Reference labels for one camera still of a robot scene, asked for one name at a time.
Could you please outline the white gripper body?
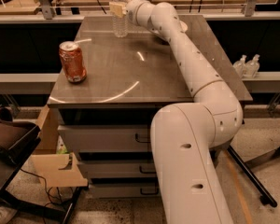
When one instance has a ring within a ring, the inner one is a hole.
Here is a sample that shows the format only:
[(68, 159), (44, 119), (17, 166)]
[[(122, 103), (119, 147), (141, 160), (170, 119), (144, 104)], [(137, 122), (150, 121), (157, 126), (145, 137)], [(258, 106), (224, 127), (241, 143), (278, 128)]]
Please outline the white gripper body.
[(137, 26), (146, 26), (150, 3), (147, 0), (130, 0), (126, 5), (128, 20)]

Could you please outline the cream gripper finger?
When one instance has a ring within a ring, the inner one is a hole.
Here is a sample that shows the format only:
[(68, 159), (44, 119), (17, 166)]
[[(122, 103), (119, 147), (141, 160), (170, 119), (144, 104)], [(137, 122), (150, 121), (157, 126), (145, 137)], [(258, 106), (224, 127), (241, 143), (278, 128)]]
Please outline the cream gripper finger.
[(118, 18), (124, 18), (126, 16), (126, 4), (124, 2), (110, 2), (110, 12)]

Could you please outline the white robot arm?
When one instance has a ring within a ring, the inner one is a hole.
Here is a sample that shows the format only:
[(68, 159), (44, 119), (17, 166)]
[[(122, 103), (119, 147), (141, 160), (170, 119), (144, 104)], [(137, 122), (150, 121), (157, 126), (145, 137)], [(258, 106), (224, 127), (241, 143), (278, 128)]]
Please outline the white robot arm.
[(186, 35), (174, 7), (147, 0), (110, 2), (119, 18), (168, 42), (191, 103), (167, 105), (150, 129), (167, 224), (233, 224), (209, 150), (228, 144), (243, 120), (230, 87)]

